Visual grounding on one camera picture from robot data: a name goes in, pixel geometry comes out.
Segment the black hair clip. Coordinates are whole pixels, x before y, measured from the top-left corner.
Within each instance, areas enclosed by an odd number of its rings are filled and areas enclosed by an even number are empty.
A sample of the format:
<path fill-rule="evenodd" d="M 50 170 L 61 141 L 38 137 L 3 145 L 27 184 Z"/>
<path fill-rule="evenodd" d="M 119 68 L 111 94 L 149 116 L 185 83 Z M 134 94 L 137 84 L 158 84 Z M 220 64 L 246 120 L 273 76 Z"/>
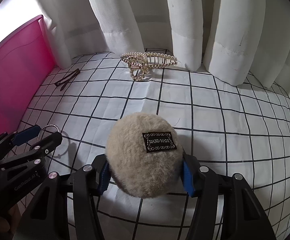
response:
<path fill-rule="evenodd" d="M 56 87 L 61 87 L 60 90 L 63 91 L 65 87 L 69 84 L 69 82 L 75 79 L 80 74 L 80 69 L 76 69 L 69 74 L 65 75 L 62 79 L 56 81 L 54 85 Z"/>

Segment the beige fluffy puff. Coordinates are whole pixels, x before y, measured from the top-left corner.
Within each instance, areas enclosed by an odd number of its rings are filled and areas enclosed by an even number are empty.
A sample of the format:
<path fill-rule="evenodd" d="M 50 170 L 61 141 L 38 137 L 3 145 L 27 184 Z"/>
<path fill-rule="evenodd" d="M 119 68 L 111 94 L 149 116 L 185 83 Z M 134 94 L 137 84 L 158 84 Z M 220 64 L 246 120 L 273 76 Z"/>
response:
<path fill-rule="evenodd" d="M 118 120 L 105 152 L 113 180 L 132 197 L 160 196 L 179 180 L 182 145 L 175 129 L 156 114 L 136 112 Z"/>

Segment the pearl hair claw clip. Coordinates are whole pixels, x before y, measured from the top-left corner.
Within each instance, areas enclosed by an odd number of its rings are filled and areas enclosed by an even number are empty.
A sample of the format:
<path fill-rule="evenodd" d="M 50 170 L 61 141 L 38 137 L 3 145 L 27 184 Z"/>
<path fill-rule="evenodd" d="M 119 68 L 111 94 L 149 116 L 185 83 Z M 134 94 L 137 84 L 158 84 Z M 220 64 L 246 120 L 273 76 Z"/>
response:
<path fill-rule="evenodd" d="M 121 54 L 121 60 L 128 65 L 130 77 L 134 81 L 143 80 L 152 69 L 176 66 L 175 56 L 155 52 L 129 52 Z"/>

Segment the pink plastic tub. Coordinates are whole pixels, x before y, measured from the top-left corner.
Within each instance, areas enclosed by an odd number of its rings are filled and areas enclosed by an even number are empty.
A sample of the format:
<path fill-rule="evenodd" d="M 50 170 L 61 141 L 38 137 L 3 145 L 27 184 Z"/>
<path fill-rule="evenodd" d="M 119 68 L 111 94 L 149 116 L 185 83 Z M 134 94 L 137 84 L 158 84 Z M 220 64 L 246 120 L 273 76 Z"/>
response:
<path fill-rule="evenodd" d="M 17 130 L 33 96 L 55 66 L 42 15 L 0 42 L 0 134 Z"/>

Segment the white black grid cloth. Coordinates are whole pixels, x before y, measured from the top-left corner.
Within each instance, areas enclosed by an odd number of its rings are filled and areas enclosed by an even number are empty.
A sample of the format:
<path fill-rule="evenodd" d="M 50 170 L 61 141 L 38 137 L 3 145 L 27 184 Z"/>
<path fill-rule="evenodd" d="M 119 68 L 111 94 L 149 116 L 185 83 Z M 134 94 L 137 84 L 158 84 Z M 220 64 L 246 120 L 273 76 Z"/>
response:
<path fill-rule="evenodd" d="M 77 68 L 80 74 L 63 91 L 54 85 Z M 253 74 L 237 87 L 203 69 L 155 69 L 135 82 L 118 55 L 81 55 L 45 78 L 18 130 L 38 125 L 48 135 L 59 128 L 63 141 L 47 156 L 46 168 L 68 174 L 103 154 L 112 126 L 134 112 L 166 119 L 185 152 L 214 172 L 242 174 L 277 239 L 290 234 L 290 98 Z"/>

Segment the white curtain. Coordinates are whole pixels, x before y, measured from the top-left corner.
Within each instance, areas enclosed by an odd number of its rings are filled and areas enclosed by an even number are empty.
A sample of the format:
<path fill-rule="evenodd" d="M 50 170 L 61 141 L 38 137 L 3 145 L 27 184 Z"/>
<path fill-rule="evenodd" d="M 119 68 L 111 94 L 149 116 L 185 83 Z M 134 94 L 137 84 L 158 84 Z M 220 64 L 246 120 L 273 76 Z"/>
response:
<path fill-rule="evenodd" d="M 289 0 L 36 0 L 57 64 L 99 51 L 166 48 L 236 86 L 252 73 L 290 98 Z"/>

